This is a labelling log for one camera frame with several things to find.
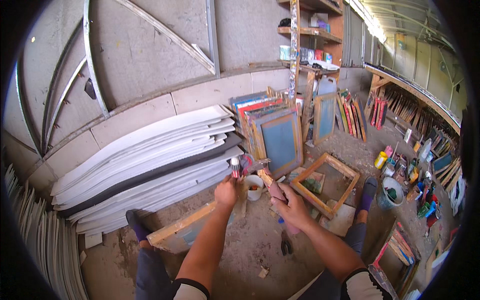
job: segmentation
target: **hammer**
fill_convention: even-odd
[[[285,197],[283,190],[278,186],[278,183],[273,180],[270,171],[268,170],[268,163],[272,160],[269,158],[261,158],[257,159],[255,162],[252,163],[250,167],[248,167],[248,173],[253,173],[257,171],[257,175],[263,180],[265,186],[267,186],[268,191],[272,197],[280,199],[283,203],[288,204],[288,199]],[[297,234],[300,232],[300,229],[292,226],[285,220],[285,224],[287,225],[287,230],[291,234]]]

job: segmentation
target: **metal roof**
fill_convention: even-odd
[[[451,49],[439,18],[425,0],[360,0],[386,33],[401,33]]]

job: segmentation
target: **forearm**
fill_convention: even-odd
[[[310,238],[326,268],[338,281],[343,282],[351,272],[365,267],[352,248],[313,219],[302,231]]]
[[[225,231],[232,208],[221,203],[216,204],[215,210],[183,260],[177,278],[195,280],[212,291],[213,274],[222,257]]]

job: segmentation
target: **leg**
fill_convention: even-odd
[[[139,216],[132,210],[126,212],[128,225],[135,231],[140,251],[137,259],[137,288],[135,299],[172,300],[172,283],[168,277],[165,265],[158,253],[147,240],[150,234]]]
[[[172,284],[162,258],[153,249],[147,247],[140,248],[138,252],[135,299],[173,299]]]
[[[363,241],[367,232],[368,209],[377,190],[375,178],[369,177],[363,185],[362,202],[355,212],[354,224],[348,229],[344,242],[348,244],[358,255],[361,255]],[[325,269],[317,280],[298,298],[307,299],[340,299],[342,282],[338,282],[333,275]]]

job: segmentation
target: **hand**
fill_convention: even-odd
[[[227,175],[223,178],[222,182],[216,186],[215,201],[217,204],[233,208],[238,199],[236,181],[236,178]]]
[[[279,183],[278,186],[285,193],[285,196],[288,199],[288,205],[275,197],[272,197],[270,201],[275,205],[278,212],[287,223],[305,231],[312,221],[314,222],[314,219],[307,212],[307,207],[305,207],[302,197],[295,194],[292,188],[286,184]]]

